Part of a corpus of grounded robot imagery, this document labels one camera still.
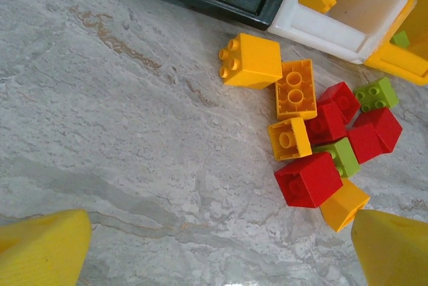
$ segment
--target red block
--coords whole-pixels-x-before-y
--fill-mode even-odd
[[[382,154],[375,127],[371,123],[348,130],[348,139],[359,164]]]
[[[275,172],[288,206],[316,208],[343,183],[329,152],[299,158]]]
[[[352,91],[344,82],[335,84],[326,89],[326,91],[317,100],[317,105],[322,106],[324,104],[337,104],[340,112],[342,112],[343,122],[349,124],[354,118],[355,114],[360,109],[361,105],[355,98]]]
[[[336,104],[324,104],[317,110],[316,118],[305,121],[311,144],[323,144],[346,136],[342,113]]]

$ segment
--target marble floor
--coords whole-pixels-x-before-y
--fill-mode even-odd
[[[350,227],[284,203],[273,90],[218,77],[230,38],[263,33],[165,0],[0,0],[0,18],[0,225],[86,209],[79,286],[365,284]],[[280,42],[314,60],[317,94],[382,76]],[[428,91],[391,81],[403,135],[353,181],[428,221]]]

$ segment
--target lime green block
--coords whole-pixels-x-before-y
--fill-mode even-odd
[[[356,160],[354,151],[347,137],[333,144],[312,148],[313,153],[323,151],[327,151],[332,155],[336,169],[339,171],[342,178],[350,178],[360,171],[360,164]]]
[[[399,99],[387,77],[359,87],[354,94],[360,102],[363,112],[384,107],[392,108],[399,104]]]
[[[407,49],[410,46],[410,40],[407,37],[406,31],[398,32],[393,36],[391,42],[397,47],[401,47],[403,49]]]

